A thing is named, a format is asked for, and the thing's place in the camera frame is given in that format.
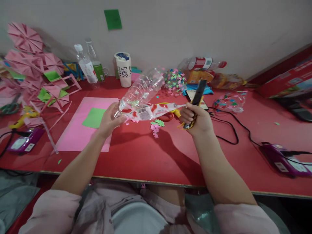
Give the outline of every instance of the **cardboard box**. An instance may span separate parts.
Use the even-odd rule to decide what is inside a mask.
[[[256,89],[265,98],[295,97],[312,91],[312,59]]]

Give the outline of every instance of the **white cup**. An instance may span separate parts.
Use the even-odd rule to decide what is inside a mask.
[[[131,86],[131,58],[126,52],[119,52],[115,55],[118,75],[121,86],[124,88]]]

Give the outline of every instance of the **purple device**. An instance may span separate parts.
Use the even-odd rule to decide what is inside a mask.
[[[284,175],[290,177],[312,176],[312,172],[304,165],[289,161],[286,158],[282,157],[282,151],[288,151],[283,146],[279,144],[266,144],[260,146],[260,150],[263,152],[263,154],[266,156],[272,166]],[[296,162],[300,162],[294,156],[287,158]]]
[[[7,150],[18,154],[29,153],[45,131],[41,128],[29,128],[26,133],[29,133],[27,137],[19,137]]]

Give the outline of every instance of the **hand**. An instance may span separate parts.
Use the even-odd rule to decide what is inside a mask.
[[[214,134],[214,128],[210,115],[207,111],[199,106],[187,103],[185,107],[180,111],[180,121],[190,124],[194,119],[194,113],[197,114],[197,119],[193,127],[187,130],[192,136],[203,137],[203,135]]]
[[[121,125],[127,120],[127,117],[122,115],[118,118],[114,118],[115,112],[118,110],[119,102],[112,103],[108,109],[104,112],[98,133],[104,138],[108,138],[113,132],[114,128]]]

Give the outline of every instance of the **bottle label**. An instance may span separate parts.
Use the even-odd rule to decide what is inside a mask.
[[[93,69],[92,62],[89,62],[87,64],[79,63],[81,70],[84,72],[84,75],[86,76],[89,83],[93,84],[98,81],[96,73]]]
[[[93,68],[95,70],[95,74],[97,75],[98,81],[103,81],[105,75],[104,75],[104,72],[103,72],[102,64],[93,65]]]
[[[212,58],[198,58],[196,57],[196,63],[192,70],[207,70],[212,64]]]

